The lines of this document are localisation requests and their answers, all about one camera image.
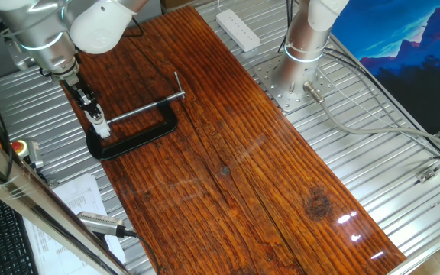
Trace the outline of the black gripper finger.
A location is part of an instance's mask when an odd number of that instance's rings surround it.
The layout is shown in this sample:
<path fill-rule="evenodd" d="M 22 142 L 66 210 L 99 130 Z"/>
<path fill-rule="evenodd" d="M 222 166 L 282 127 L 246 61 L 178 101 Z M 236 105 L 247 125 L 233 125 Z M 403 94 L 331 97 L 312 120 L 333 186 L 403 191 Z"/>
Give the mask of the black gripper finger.
<path fill-rule="evenodd" d="M 95 97 L 93 95 L 90 96 L 90 103 L 89 103 L 89 114 L 92 117 L 103 117 L 104 112 L 101 108 L 101 105 L 97 102 Z"/>
<path fill-rule="evenodd" d="M 90 121 L 99 121 L 101 119 L 101 111 L 96 101 L 85 101 L 81 105 L 81 109 L 85 112 Z"/>

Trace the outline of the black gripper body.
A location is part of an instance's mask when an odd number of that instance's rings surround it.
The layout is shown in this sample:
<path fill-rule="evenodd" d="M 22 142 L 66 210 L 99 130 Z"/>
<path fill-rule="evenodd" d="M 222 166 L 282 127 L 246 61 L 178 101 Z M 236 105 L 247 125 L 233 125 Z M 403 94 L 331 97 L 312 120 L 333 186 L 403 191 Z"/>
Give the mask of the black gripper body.
<path fill-rule="evenodd" d="M 78 105 L 90 105 L 92 103 L 87 85 L 78 76 L 66 78 L 65 84 L 67 91 Z"/>

